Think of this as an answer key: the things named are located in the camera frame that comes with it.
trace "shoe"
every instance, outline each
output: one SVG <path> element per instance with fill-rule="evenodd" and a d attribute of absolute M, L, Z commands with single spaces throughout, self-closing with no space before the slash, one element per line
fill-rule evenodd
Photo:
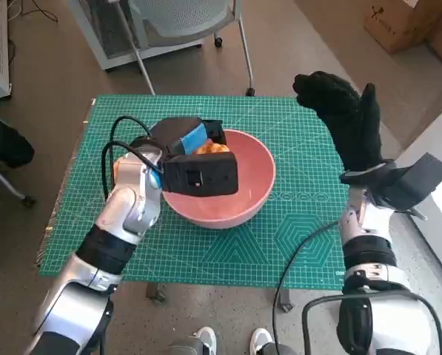
<path fill-rule="evenodd" d="M 273 342 L 273 338 L 267 329 L 255 329 L 250 340 L 250 355 L 257 355 L 257 351 L 269 342 Z"/>
<path fill-rule="evenodd" d="M 215 355 L 218 350 L 218 343 L 215 339 L 214 330 L 211 327 L 203 327 L 196 331 L 195 337 L 201 340 L 209 348 L 210 355 Z"/>

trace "floor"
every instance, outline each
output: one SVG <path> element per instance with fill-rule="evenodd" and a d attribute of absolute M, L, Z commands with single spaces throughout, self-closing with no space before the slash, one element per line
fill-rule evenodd
<path fill-rule="evenodd" d="M 442 64 L 425 47 L 388 56 L 361 29 L 362 0 L 244 3 L 258 95 L 290 96 L 294 75 L 314 70 L 341 75 L 359 88 L 373 81 L 389 127 L 382 132 L 387 157 L 398 156 L 423 118 L 442 109 Z M 110 73 L 100 70 L 63 0 L 48 0 L 44 6 L 58 15 L 58 24 L 38 13 L 11 23 L 17 46 L 14 91 L 11 100 L 0 101 L 0 117 L 36 150 L 30 165 L 9 175 L 38 199 L 33 210 L 26 210 L 0 187 L 0 354 L 24 349 L 35 310 L 51 283 L 38 276 L 36 249 L 89 100 L 102 93 L 147 93 L 134 64 Z M 163 94 L 242 95 L 247 72 L 237 29 L 228 27 L 221 35 L 220 51 L 209 40 L 200 50 L 147 60 L 155 89 Z M 392 226 L 402 267 L 442 321 L 441 269 L 407 220 L 395 216 Z M 120 288 L 108 354 L 153 354 L 202 325 L 217 331 L 220 354 L 246 354 L 252 330 L 270 328 L 272 290 L 168 285 L 165 291 L 169 302 L 157 306 L 144 298 L 142 283 Z M 298 307 L 279 318 L 281 341 L 299 353 L 301 306 L 322 294 L 294 291 Z M 335 338 L 337 306 L 315 311 L 311 320 L 313 351 L 342 354 Z"/>

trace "chair leg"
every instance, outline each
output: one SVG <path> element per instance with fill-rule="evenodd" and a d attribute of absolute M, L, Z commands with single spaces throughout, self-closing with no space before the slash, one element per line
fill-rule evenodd
<path fill-rule="evenodd" d="M 241 31 L 242 46 L 244 47 L 245 61 L 247 62 L 247 70 L 249 71 L 249 89 L 247 89 L 247 96 L 254 96 L 255 90 L 253 88 L 253 73 L 252 65 L 250 63 L 249 50 L 247 48 L 247 39 L 245 38 L 244 24 L 242 23 L 242 16 L 238 20 L 238 28 Z"/>
<path fill-rule="evenodd" d="M 122 10 L 122 7 L 120 6 L 120 3 L 118 1 L 115 2 L 115 8 L 117 9 L 117 13 L 121 19 L 125 34 L 127 35 L 127 39 L 130 42 L 130 46 L 132 47 L 133 54 L 135 54 L 135 57 L 137 58 L 138 66 L 140 67 L 140 70 L 144 75 L 145 81 L 147 82 L 148 88 L 150 89 L 150 93 L 152 95 L 155 95 L 155 90 L 153 89 L 152 81 L 148 76 L 147 68 L 145 68 L 144 62 L 140 56 L 140 52 L 138 51 L 138 48 L 133 41 L 132 31 L 130 30 L 130 26 L 127 22 L 127 19 L 125 18 L 124 11 Z"/>
<path fill-rule="evenodd" d="M 214 45 L 216 48 L 221 48 L 222 47 L 222 38 L 219 37 L 217 32 L 213 33 L 214 35 Z"/>
<path fill-rule="evenodd" d="M 26 207 L 33 207 L 33 205 L 36 202 L 35 199 L 33 199 L 30 196 L 22 194 L 19 190 L 16 189 L 14 185 L 12 185 L 12 183 L 9 180 L 7 180 L 7 178 L 1 172 L 0 172 L 0 182 L 3 186 L 5 186 L 5 188 L 8 191 L 10 191 L 12 195 L 20 199 Z"/>

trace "pink bowl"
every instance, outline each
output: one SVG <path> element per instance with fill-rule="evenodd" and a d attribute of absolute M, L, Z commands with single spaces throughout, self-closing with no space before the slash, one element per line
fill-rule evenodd
<path fill-rule="evenodd" d="M 164 192 L 178 214 L 210 229 L 226 229 L 247 222 L 262 208 L 275 182 L 275 161 L 268 148 L 247 133 L 226 129 L 227 145 L 238 166 L 238 191 L 233 195 L 190 197 Z"/>

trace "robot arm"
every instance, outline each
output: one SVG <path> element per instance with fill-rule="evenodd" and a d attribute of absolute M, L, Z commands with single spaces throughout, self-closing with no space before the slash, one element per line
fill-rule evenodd
<path fill-rule="evenodd" d="M 394 212 L 421 216 L 414 207 L 442 181 L 442 163 L 424 155 L 407 168 L 397 168 L 381 156 L 380 110 L 373 84 L 360 96 L 335 75 L 297 75 L 293 89 L 298 103 L 314 109 L 326 124 L 346 172 L 349 199 L 339 220 L 344 252 L 343 294 L 322 297 L 341 300 L 338 339 L 351 355 L 426 355 L 432 344 L 431 325 L 424 307 L 410 295 L 406 273 L 398 267 L 389 233 Z M 385 294 L 385 291 L 397 291 Z M 305 333 L 305 354 L 310 354 Z"/>
<path fill-rule="evenodd" d="M 136 246 L 158 219 L 161 191 L 194 196 L 237 192 L 232 153 L 190 155 L 208 138 L 226 143 L 220 121 L 167 118 L 151 133 L 135 139 L 131 147 L 148 163 L 159 166 L 162 175 L 133 153 L 119 161 L 115 187 L 47 292 L 25 354 L 90 354 L 98 347 L 113 312 L 110 295 Z"/>

